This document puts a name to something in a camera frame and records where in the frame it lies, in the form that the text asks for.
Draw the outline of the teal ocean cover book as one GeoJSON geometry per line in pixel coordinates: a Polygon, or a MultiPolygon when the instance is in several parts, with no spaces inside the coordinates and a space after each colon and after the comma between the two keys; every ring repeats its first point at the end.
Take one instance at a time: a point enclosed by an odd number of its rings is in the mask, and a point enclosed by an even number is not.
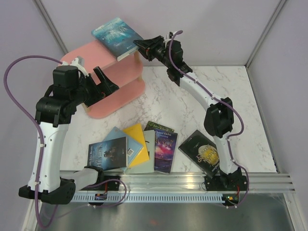
{"type": "Polygon", "coordinates": [[[134,43],[135,40],[143,40],[119,17],[92,30],[91,34],[108,49],[117,61],[121,61],[138,50],[139,47],[134,43]]]}

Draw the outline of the green forest cover book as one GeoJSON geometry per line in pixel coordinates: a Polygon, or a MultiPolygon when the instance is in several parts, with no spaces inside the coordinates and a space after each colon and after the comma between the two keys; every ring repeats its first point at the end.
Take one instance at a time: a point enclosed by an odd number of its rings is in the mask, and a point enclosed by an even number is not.
{"type": "Polygon", "coordinates": [[[160,130],[164,130],[164,131],[168,131],[168,132],[174,132],[174,129],[166,127],[166,126],[158,124],[158,123],[155,123],[153,121],[148,121],[148,123],[145,126],[144,131],[154,130],[154,129],[160,129],[160,130]]]}

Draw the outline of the purple Robinson Crusoe book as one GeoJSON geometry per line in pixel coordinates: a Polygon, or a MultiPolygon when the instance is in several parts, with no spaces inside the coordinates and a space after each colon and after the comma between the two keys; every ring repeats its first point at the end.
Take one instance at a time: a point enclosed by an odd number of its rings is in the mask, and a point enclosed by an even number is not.
{"type": "Polygon", "coordinates": [[[154,170],[164,174],[171,173],[178,134],[155,129],[154,170]]]}

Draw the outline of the pale grey-green book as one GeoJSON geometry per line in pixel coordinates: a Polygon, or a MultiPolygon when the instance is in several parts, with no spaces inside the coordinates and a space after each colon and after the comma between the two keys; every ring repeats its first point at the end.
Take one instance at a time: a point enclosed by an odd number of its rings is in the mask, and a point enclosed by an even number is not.
{"type": "Polygon", "coordinates": [[[147,151],[147,161],[142,162],[136,166],[130,167],[124,171],[125,174],[145,174],[154,172],[154,145],[155,145],[155,131],[147,130],[141,131],[141,135],[134,135],[133,138],[144,146],[144,150],[147,151]]]}

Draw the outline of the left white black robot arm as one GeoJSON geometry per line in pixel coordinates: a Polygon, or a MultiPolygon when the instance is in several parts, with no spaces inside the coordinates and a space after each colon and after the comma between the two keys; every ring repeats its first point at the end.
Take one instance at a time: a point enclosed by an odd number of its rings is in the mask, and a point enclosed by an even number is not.
{"type": "Polygon", "coordinates": [[[77,65],[61,65],[54,69],[53,84],[36,104],[35,125],[38,142],[31,178],[19,189],[23,198],[51,205],[66,205],[75,192],[105,186],[101,167],[85,166],[67,177],[60,176],[60,163],[65,136],[77,106],[92,106],[119,89],[97,66],[93,69],[100,83],[77,65]]]}

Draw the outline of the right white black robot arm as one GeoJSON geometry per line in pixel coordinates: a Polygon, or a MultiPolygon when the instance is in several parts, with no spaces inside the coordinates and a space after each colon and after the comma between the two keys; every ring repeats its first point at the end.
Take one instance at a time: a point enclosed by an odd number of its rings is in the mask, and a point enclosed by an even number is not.
{"type": "Polygon", "coordinates": [[[161,62],[167,68],[169,79],[190,93],[204,108],[204,127],[214,138],[220,160],[218,181],[223,188],[232,189],[242,176],[240,167],[235,163],[229,139],[234,123],[232,100],[216,97],[205,88],[184,62],[179,41],[158,36],[133,42],[146,60],[157,59],[161,62]]]}

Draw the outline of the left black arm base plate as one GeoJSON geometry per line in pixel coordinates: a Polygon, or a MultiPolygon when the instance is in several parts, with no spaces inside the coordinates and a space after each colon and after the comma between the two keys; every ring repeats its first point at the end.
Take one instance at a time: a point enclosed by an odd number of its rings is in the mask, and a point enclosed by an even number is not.
{"type": "Polygon", "coordinates": [[[103,181],[106,181],[106,180],[112,180],[112,181],[109,181],[105,184],[98,186],[96,190],[103,191],[103,192],[119,191],[119,186],[121,183],[118,181],[114,181],[114,180],[120,180],[120,179],[121,179],[120,176],[105,176],[103,181]]]}

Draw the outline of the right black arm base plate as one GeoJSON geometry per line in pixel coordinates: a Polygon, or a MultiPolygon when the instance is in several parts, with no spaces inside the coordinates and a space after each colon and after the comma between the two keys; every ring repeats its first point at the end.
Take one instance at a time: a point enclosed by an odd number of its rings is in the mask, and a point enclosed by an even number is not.
{"type": "Polygon", "coordinates": [[[247,190],[247,178],[246,176],[240,176],[236,179],[223,180],[221,176],[214,176],[210,178],[204,177],[205,188],[207,191],[240,191],[247,190]]]}

